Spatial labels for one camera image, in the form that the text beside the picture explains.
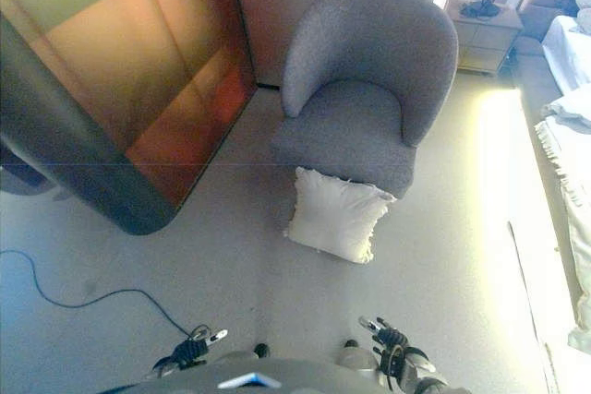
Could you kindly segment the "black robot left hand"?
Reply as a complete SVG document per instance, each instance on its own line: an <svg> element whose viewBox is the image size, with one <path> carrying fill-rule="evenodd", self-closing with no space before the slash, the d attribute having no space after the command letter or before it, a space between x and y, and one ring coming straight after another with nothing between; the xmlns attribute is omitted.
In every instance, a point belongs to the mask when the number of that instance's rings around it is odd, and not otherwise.
<svg viewBox="0 0 591 394"><path fill-rule="evenodd" d="M228 335L227 329L212 332L206 325L199 325L189 334L189 338L177 345L172 353L172 360L179 365L194 363L209 352L212 344L223 340Z"/></svg>

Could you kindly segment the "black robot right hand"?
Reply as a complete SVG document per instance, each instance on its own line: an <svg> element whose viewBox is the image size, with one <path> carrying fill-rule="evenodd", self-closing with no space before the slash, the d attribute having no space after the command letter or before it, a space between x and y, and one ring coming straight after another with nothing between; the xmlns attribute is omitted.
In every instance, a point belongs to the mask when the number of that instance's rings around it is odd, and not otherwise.
<svg viewBox="0 0 591 394"><path fill-rule="evenodd" d="M358 322L371 333L372 339L379 344L382 356L391 357L402 352L408 346L408 338L383 317L377 316L375 320L370 320L361 316Z"/></svg>

